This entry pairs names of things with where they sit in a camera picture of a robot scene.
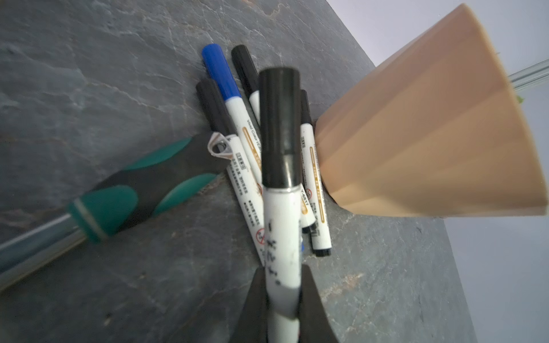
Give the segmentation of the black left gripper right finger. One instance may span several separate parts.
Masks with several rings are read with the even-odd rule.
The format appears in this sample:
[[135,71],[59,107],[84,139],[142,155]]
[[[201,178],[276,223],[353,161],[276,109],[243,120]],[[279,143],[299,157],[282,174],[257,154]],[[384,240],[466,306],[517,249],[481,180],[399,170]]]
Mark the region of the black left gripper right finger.
[[327,318],[313,273],[309,266],[302,265],[302,281],[298,317],[300,320],[299,342],[334,342],[338,339]]

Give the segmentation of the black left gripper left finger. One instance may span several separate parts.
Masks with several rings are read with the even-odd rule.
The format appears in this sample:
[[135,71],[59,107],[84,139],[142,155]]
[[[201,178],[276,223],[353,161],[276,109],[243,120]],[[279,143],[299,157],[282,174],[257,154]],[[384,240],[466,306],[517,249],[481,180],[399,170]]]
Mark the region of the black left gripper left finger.
[[264,267],[256,269],[229,342],[267,342],[267,290]]

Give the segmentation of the white whiteboard marker blue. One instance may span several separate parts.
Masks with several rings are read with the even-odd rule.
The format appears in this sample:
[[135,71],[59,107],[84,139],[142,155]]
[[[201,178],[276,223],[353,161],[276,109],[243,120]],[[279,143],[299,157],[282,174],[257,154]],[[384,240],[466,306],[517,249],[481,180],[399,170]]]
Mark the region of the white whiteboard marker blue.
[[234,80],[224,52],[218,44],[208,44],[202,49],[204,65],[210,77],[216,81],[230,118],[244,147],[256,182],[262,186],[262,146],[240,90]]

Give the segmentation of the black pen cap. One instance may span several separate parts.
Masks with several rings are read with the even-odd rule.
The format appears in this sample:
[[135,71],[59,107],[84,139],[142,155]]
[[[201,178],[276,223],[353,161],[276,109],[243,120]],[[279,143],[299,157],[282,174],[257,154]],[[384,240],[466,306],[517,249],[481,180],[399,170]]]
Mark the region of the black pen cap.
[[262,184],[289,189],[302,182],[300,73],[290,67],[259,74]]

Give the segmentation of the white whiteboard marker black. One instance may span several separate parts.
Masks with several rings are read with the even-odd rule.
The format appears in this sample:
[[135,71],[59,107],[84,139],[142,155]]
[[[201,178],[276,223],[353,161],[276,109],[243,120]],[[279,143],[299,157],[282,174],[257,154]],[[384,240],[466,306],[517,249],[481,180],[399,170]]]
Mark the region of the white whiteboard marker black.
[[[240,77],[242,87],[254,111],[257,124],[260,125],[260,93],[259,77],[256,66],[252,60],[248,48],[244,44],[237,45],[231,51],[234,68]],[[301,192],[301,227],[303,234],[309,234],[317,228],[317,220],[314,218],[312,208],[305,199],[305,189],[300,185]]]

